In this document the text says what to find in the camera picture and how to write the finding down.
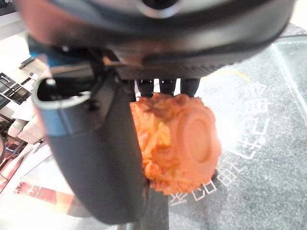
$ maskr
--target black mechanical part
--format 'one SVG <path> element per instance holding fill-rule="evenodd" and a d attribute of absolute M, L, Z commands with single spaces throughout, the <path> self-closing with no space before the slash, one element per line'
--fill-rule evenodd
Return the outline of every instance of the black mechanical part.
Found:
<path fill-rule="evenodd" d="M 165 94 L 174 95 L 175 87 L 176 87 L 176 79 L 175 80 L 159 80 L 160 92 Z"/>
<path fill-rule="evenodd" d="M 295 0 L 181 0 L 181 10 L 165 19 L 146 17 L 138 1 L 15 2 L 30 32 L 43 43 L 107 47 L 122 64 L 156 69 L 162 75 L 154 78 L 173 79 L 176 69 L 185 68 L 187 78 L 200 78 L 205 72 L 189 74 L 191 65 L 227 65 L 260 52 L 286 27 Z M 121 78 L 130 79 L 125 73 Z"/>
<path fill-rule="evenodd" d="M 67 86 L 79 80 L 62 71 L 56 75 Z M 129 101 L 115 72 L 98 84 L 95 93 L 76 96 L 69 90 L 69 97 L 57 80 L 43 79 L 34 89 L 33 102 L 57 163 L 82 204 L 104 223 L 135 222 L 146 209 L 148 182 Z"/>
<path fill-rule="evenodd" d="M 134 81 L 133 80 L 123 80 L 123 89 L 128 96 L 130 102 L 135 102 L 135 90 L 134 90 Z"/>
<path fill-rule="evenodd" d="M 153 80 L 138 80 L 137 85 L 142 97 L 152 97 L 154 93 Z"/>
<path fill-rule="evenodd" d="M 168 197 L 150 189 L 147 209 L 141 221 L 119 225 L 118 230 L 169 230 Z"/>
<path fill-rule="evenodd" d="M 180 92 L 188 95 L 189 97 L 194 97 L 198 86 L 200 84 L 200 78 L 196 79 L 181 79 L 180 81 Z"/>

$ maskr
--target gray table surface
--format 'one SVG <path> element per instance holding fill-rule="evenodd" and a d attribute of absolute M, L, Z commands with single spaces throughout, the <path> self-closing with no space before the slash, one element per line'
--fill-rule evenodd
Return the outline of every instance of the gray table surface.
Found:
<path fill-rule="evenodd" d="M 285 37 L 201 80 L 196 96 L 214 111 L 223 146 L 219 174 L 191 194 L 169 196 L 171 230 L 307 229 L 306 55 L 307 35 Z M 58 172 L 51 156 L 27 176 L 47 181 Z M 93 217 L 25 212 L 18 202 L 0 199 L 0 229 L 116 229 Z"/>

